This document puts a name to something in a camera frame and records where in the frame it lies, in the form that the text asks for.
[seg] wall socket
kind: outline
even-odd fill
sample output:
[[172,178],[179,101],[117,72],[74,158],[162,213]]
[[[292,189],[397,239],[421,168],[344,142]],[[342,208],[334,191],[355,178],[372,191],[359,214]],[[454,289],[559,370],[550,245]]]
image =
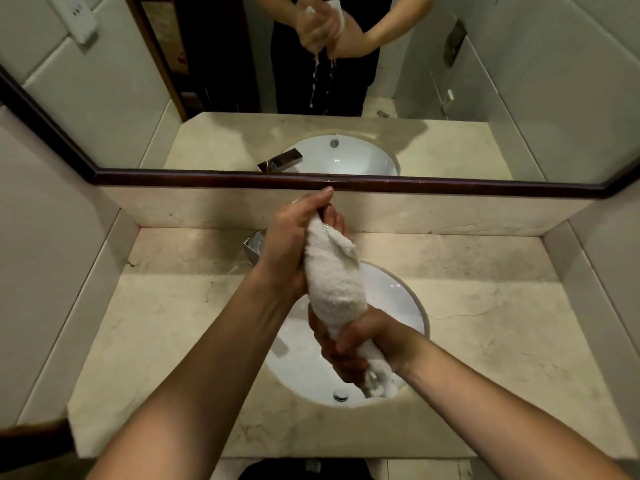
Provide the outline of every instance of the wall socket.
[[76,42],[85,44],[98,30],[98,22],[84,0],[49,0]]

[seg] countertop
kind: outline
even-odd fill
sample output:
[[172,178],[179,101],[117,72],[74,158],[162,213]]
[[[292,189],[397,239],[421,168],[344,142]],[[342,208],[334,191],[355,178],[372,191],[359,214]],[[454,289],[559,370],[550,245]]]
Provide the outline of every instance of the countertop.
[[[247,231],[144,228],[68,405],[81,457],[97,456],[212,323],[250,267]],[[614,458],[636,458],[541,241],[359,233],[360,257],[395,274],[431,339]],[[409,387],[353,409],[311,403],[263,365],[226,457],[460,458],[472,451]]]
[[301,139],[334,133],[376,144],[403,177],[513,179],[487,123],[238,112],[182,124],[164,168],[256,171]]

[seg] white oval sink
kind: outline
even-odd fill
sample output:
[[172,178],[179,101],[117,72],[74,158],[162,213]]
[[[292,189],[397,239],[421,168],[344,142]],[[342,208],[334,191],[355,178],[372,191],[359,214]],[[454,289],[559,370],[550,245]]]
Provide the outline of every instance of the white oval sink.
[[286,151],[297,149],[302,161],[285,170],[297,173],[397,176],[393,159],[368,141],[353,136],[328,134],[303,139]]
[[[367,301],[424,334],[425,325],[428,326],[426,316],[404,285],[370,264],[361,263],[360,269]],[[377,397],[367,399],[356,386],[342,382],[320,355],[320,345],[307,322],[308,302],[307,296],[300,298],[284,320],[267,354],[270,370],[296,394],[325,406],[352,408],[384,401]],[[398,387],[405,385],[398,376],[394,375],[394,380]],[[347,399],[338,401],[335,396]]]

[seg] left hand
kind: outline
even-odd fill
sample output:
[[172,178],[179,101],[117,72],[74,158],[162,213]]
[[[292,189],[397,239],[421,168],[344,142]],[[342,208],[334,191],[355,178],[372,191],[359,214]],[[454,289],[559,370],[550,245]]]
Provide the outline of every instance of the left hand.
[[327,45],[327,57],[330,59],[349,59],[363,57],[372,53],[376,47],[369,35],[362,29],[354,18],[342,10],[344,15],[344,28],[338,39]]
[[324,223],[345,233],[344,218],[329,204],[332,197],[333,188],[327,187],[284,205],[276,212],[267,229],[260,260],[255,268],[265,280],[276,286],[278,292],[287,295],[291,292],[292,305],[307,293],[302,257],[311,217],[318,209],[325,207]]

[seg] dark wooden mirror frame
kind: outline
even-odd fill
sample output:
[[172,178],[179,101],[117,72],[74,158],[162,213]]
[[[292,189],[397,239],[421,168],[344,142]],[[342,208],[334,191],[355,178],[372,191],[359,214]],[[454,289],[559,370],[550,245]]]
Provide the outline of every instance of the dark wooden mirror frame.
[[0,102],[5,104],[76,172],[93,185],[150,187],[217,187],[250,189],[336,190],[417,194],[490,195],[548,198],[608,198],[640,177],[640,158],[603,184],[563,184],[509,180],[473,180],[313,173],[252,173],[242,171],[190,171],[100,168],[0,66]]

